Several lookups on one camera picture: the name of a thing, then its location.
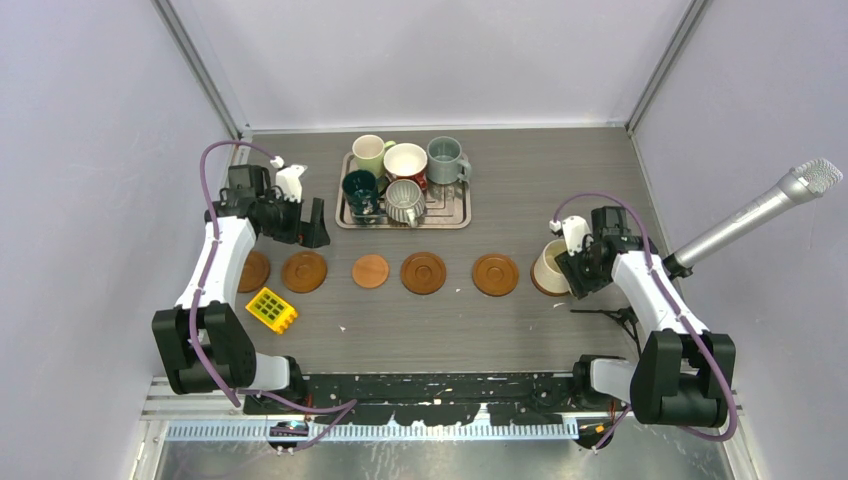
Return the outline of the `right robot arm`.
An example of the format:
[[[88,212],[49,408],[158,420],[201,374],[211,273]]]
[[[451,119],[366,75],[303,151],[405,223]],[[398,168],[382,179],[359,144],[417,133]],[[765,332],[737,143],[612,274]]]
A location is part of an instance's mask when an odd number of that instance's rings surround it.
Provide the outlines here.
[[[652,241],[636,235],[622,207],[596,208],[585,220],[556,220],[564,252],[555,262],[570,293],[582,299],[608,285],[627,298],[642,330],[637,362],[582,355],[573,367],[571,397],[584,410],[609,398],[629,404],[644,424],[717,428],[729,419],[736,348],[712,333],[682,301]]]

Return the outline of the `grooved wooden coaster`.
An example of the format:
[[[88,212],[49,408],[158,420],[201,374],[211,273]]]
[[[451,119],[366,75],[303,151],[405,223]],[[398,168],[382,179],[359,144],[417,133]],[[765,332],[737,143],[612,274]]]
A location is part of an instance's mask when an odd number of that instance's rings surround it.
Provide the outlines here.
[[[251,293],[262,288],[271,272],[270,261],[261,252],[251,251],[243,265],[237,286],[238,293]]]
[[[309,293],[319,288],[328,274],[324,257],[313,251],[292,254],[283,264],[283,285],[295,293]]]
[[[472,280],[483,294],[493,297],[505,296],[518,285],[520,272],[516,263],[499,253],[479,257],[472,267]]]
[[[444,285],[447,268],[438,255],[431,252],[416,252],[402,263],[400,278],[408,291],[418,295],[429,295]]]
[[[563,296],[567,296],[567,295],[570,294],[570,290],[569,290],[568,286],[565,286],[564,290],[562,290],[562,289],[549,290],[542,282],[540,282],[537,279],[537,276],[536,276],[537,264],[538,264],[538,261],[535,261],[533,263],[533,266],[530,269],[530,275],[531,275],[531,281],[532,281],[534,287],[539,292],[543,293],[544,295],[551,296],[551,297],[563,297]]]

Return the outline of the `light green mug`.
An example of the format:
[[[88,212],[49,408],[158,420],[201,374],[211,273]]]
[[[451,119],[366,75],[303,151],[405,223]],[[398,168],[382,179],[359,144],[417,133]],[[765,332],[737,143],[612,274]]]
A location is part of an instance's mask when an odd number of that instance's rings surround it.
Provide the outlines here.
[[[380,178],[386,172],[384,156],[387,150],[395,145],[395,141],[384,141],[377,135],[362,135],[353,142],[352,153],[359,169],[367,170]]]

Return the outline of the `silver metal tray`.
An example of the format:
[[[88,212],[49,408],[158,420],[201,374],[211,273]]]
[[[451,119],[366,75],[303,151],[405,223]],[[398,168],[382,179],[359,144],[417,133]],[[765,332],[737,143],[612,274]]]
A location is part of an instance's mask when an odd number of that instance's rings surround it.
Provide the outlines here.
[[[358,169],[354,154],[349,152],[342,161],[342,171],[336,213],[337,225],[346,229],[410,229],[406,224],[391,220],[385,211],[385,188],[390,181],[385,174],[378,180],[379,210],[374,215],[357,217],[351,214],[342,190],[342,180],[351,171]],[[420,218],[418,230],[425,229],[461,229],[471,221],[471,190],[466,182],[448,185],[435,184],[427,179],[427,189],[422,190],[426,212]]]

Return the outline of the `cream mug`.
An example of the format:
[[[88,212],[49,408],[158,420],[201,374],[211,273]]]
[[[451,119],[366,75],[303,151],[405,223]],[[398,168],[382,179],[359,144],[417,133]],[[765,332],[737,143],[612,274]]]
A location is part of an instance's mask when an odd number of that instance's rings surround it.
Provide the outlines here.
[[[549,242],[535,261],[538,261],[536,276],[549,290],[565,289],[569,284],[564,274],[559,269],[555,257],[566,252],[565,242],[555,239]]]

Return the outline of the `grey ribbed mug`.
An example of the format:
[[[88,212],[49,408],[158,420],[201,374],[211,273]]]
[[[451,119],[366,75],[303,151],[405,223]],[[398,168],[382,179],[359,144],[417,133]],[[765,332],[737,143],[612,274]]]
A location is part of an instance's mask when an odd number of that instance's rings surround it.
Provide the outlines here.
[[[420,226],[420,218],[426,212],[424,194],[412,180],[391,182],[385,192],[385,203],[386,213],[391,220],[411,228]]]

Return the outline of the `dark green mug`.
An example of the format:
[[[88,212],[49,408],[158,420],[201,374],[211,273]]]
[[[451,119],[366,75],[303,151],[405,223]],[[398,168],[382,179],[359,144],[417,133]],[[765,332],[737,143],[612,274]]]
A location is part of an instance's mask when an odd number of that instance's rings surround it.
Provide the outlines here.
[[[378,181],[370,171],[349,172],[342,180],[342,190],[352,215],[362,217],[378,212]]]

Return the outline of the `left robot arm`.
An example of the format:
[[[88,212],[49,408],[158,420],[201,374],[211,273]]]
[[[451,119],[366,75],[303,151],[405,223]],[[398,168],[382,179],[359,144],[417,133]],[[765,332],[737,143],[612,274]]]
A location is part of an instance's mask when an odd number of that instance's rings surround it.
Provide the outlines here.
[[[307,398],[296,361],[256,351],[234,309],[237,287],[259,236],[317,249],[330,243],[324,202],[302,218],[301,177],[292,164],[270,173],[258,165],[228,170],[218,200],[204,196],[205,240],[190,282],[175,305],[155,313],[152,332],[171,389],[178,395],[266,390],[280,412],[298,412]]]

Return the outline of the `red white mug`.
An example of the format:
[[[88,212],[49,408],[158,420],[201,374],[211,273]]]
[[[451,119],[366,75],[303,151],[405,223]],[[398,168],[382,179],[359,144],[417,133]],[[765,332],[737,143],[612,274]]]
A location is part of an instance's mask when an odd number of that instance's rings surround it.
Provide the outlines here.
[[[428,156],[419,145],[399,143],[391,146],[384,154],[383,165],[390,182],[411,180],[421,190],[427,189]]]

